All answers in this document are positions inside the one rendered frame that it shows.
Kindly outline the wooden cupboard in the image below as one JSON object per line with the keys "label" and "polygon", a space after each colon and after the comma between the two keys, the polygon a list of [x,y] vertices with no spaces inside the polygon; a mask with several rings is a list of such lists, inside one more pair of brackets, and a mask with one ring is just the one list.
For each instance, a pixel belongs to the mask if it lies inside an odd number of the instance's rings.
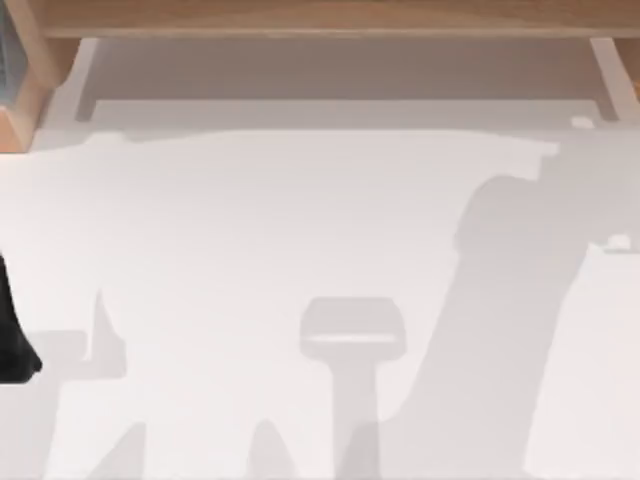
{"label": "wooden cupboard", "polygon": [[640,0],[43,0],[38,13],[55,40],[609,38],[640,102]]}

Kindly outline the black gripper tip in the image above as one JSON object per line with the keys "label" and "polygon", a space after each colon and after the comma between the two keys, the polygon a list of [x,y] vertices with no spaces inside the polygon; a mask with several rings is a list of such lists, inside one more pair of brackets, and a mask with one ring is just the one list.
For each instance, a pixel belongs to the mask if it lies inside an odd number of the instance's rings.
{"label": "black gripper tip", "polygon": [[0,254],[0,384],[24,384],[43,363],[16,314],[4,257]]}

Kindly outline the pulled-out wooden drawer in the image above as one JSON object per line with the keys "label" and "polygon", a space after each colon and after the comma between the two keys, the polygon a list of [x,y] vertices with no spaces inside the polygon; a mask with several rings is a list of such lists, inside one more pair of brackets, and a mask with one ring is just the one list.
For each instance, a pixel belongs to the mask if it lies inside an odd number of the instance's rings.
{"label": "pulled-out wooden drawer", "polygon": [[29,150],[50,91],[37,80],[0,0],[0,154]]}

